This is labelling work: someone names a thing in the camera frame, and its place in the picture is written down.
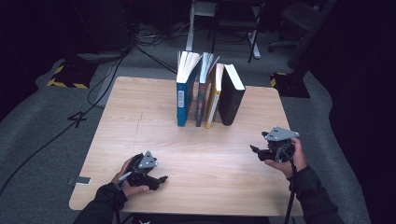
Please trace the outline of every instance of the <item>wooden table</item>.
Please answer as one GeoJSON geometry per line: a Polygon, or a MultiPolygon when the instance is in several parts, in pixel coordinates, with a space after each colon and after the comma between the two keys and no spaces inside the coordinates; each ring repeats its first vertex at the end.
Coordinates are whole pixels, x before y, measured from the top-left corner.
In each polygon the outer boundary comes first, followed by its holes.
{"type": "MultiPolygon", "coordinates": [[[[266,148],[261,132],[289,128],[276,90],[247,86],[231,126],[177,127],[174,80],[119,77],[81,169],[90,185],[77,185],[70,207],[81,210],[123,163],[150,150],[158,166],[149,175],[169,178],[156,191],[135,195],[122,211],[137,213],[285,216],[290,192],[283,174],[249,145],[266,148]]],[[[303,214],[297,200],[292,216],[303,214]]]]}

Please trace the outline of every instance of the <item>barcode label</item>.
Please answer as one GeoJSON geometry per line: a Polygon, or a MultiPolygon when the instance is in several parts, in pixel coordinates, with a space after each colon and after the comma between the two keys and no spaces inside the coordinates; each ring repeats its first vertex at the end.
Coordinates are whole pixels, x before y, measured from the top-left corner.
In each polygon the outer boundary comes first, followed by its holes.
{"type": "Polygon", "coordinates": [[[177,106],[184,107],[184,91],[177,92],[177,106]]]}

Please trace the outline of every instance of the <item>person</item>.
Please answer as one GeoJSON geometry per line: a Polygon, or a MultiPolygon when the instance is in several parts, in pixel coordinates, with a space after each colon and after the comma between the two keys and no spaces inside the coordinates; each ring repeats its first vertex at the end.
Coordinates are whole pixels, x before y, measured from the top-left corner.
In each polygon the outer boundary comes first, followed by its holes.
{"type": "MultiPolygon", "coordinates": [[[[322,187],[316,172],[308,165],[301,141],[298,138],[291,138],[291,142],[295,147],[293,163],[297,169],[294,189],[296,198],[303,208],[305,222],[307,224],[344,223],[338,215],[337,205],[332,202],[326,189],[322,187]]],[[[124,182],[122,190],[116,188],[117,181],[129,162],[130,160],[123,164],[120,172],[109,184],[103,185],[97,190],[95,198],[79,213],[75,224],[109,224],[113,219],[114,211],[120,210],[128,198],[149,190],[148,186],[131,187],[127,183],[128,181],[124,182]]],[[[279,163],[266,160],[264,163],[281,171],[288,180],[291,179],[290,161],[279,163]]]]}
{"type": "MultiPolygon", "coordinates": [[[[344,223],[343,219],[338,215],[338,206],[332,202],[327,190],[322,187],[318,175],[308,165],[300,139],[293,137],[290,140],[295,148],[293,163],[297,169],[294,189],[296,198],[300,201],[303,208],[305,222],[307,224],[344,223]]],[[[290,161],[276,162],[266,160],[264,163],[281,171],[290,181],[292,177],[290,161]]]]}
{"type": "Polygon", "coordinates": [[[145,185],[131,187],[128,181],[124,181],[122,190],[116,188],[119,178],[125,172],[131,159],[122,165],[121,170],[116,173],[110,183],[96,191],[95,198],[78,214],[74,224],[110,224],[114,212],[121,210],[129,198],[149,190],[149,186],[145,185]]]}

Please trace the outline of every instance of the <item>black sleeve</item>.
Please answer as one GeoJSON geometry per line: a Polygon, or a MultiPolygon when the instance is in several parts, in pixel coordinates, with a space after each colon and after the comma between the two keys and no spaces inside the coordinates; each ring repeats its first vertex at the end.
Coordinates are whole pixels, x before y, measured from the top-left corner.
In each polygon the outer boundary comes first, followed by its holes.
{"type": "Polygon", "coordinates": [[[297,173],[294,180],[296,197],[301,203],[307,224],[344,223],[338,215],[338,207],[322,187],[316,172],[307,166],[297,173]]]}
{"type": "Polygon", "coordinates": [[[122,190],[113,183],[100,187],[93,201],[78,214],[74,224],[111,224],[114,211],[128,201],[122,190]]]}

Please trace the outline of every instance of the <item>black book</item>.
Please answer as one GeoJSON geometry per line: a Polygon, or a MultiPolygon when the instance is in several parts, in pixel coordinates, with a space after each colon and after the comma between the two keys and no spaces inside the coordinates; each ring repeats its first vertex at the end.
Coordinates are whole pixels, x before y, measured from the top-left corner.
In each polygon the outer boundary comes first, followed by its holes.
{"type": "Polygon", "coordinates": [[[219,98],[219,114],[224,125],[233,124],[245,93],[245,86],[233,64],[224,65],[219,98]]]}

